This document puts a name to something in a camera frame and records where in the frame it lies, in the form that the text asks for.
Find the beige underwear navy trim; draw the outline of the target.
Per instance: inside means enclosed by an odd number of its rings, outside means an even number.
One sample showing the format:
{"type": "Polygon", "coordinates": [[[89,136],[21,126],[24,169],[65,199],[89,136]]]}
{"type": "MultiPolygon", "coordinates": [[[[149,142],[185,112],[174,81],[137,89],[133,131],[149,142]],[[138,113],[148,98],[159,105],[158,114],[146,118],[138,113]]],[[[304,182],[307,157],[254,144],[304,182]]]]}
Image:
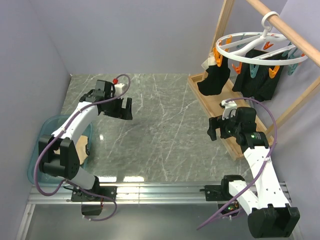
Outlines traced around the beige underwear navy trim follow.
{"type": "Polygon", "coordinates": [[[65,163],[75,164],[78,160],[78,164],[81,166],[90,155],[89,138],[85,135],[81,135],[76,143],[69,137],[61,138],[56,143],[58,147],[53,150],[53,153],[59,156],[62,150],[62,160],[65,160],[65,163]]]}

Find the white round clip hanger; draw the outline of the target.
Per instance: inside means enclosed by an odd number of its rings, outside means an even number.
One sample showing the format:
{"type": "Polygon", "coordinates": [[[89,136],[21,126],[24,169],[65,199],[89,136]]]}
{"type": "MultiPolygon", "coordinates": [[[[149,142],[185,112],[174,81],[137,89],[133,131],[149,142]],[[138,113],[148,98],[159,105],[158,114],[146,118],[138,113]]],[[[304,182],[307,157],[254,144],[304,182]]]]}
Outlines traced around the white round clip hanger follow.
{"type": "Polygon", "coordinates": [[[302,49],[282,33],[271,32],[269,18],[278,16],[270,11],[261,20],[263,31],[231,33],[220,37],[214,47],[223,57],[253,66],[299,65],[308,59],[302,49]]]}

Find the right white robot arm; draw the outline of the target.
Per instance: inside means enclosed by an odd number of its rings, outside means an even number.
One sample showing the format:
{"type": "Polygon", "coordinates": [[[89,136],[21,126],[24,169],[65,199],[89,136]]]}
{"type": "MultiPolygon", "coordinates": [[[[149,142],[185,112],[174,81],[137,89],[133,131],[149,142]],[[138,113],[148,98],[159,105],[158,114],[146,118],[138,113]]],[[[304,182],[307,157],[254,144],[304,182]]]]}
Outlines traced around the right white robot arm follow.
{"type": "Polygon", "coordinates": [[[292,207],[283,193],[270,157],[266,135],[257,131],[256,110],[251,107],[232,109],[227,117],[209,118],[207,134],[211,140],[234,137],[254,177],[250,190],[240,175],[224,176],[220,194],[230,202],[237,201],[247,214],[248,229],[256,238],[288,238],[296,227],[300,212],[292,207]]]}

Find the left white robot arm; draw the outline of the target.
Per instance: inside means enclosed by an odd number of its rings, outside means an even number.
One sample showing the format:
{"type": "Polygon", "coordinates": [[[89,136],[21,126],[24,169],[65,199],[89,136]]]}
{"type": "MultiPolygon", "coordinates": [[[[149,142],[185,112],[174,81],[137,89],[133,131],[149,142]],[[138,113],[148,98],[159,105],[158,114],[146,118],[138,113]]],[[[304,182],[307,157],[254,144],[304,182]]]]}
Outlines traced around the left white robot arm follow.
{"type": "Polygon", "coordinates": [[[89,201],[103,199],[99,178],[80,166],[76,145],[88,125],[100,114],[131,121],[132,99],[123,104],[124,94],[131,84],[120,83],[116,77],[112,81],[97,80],[95,87],[80,97],[76,109],[68,119],[50,135],[42,135],[38,141],[38,158],[33,170],[34,185],[43,196],[53,196],[45,192],[38,183],[38,174],[44,173],[61,178],[60,186],[70,184],[76,192],[82,192],[89,201]]]}

